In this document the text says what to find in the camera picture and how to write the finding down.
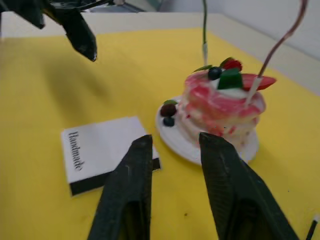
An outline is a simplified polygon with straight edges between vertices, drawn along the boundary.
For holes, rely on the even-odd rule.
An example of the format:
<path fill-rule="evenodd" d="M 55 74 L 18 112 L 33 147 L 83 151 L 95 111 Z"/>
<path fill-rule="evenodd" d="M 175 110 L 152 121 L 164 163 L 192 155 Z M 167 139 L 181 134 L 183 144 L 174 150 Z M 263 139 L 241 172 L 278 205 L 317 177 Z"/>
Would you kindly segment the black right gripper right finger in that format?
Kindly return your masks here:
<path fill-rule="evenodd" d="M 199 135 L 200 160 L 220 240 L 297 240 L 268 186 L 223 137 Z"/>

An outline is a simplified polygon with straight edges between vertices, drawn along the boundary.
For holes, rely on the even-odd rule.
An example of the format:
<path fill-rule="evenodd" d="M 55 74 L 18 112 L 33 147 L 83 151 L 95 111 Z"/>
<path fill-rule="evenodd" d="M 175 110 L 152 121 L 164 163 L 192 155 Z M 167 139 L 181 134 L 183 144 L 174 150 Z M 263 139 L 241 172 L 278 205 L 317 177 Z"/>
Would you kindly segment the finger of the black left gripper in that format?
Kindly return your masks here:
<path fill-rule="evenodd" d="M 95 62 L 98 55 L 96 37 L 79 10 L 55 10 L 53 19 L 59 23 L 72 47 Z"/>
<path fill-rule="evenodd" d="M 42 7 L 39 0 L 0 0 L 0 11 L 14 12 L 38 29 L 45 26 Z"/>

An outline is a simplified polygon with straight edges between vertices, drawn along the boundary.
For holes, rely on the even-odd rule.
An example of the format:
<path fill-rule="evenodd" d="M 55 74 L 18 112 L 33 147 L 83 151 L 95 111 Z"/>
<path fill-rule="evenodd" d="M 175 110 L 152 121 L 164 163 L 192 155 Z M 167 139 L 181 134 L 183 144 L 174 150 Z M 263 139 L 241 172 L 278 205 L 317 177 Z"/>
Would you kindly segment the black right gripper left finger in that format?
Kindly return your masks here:
<path fill-rule="evenodd" d="M 116 169 L 107 177 L 89 240 L 150 239 L 153 139 L 134 140 Z"/>

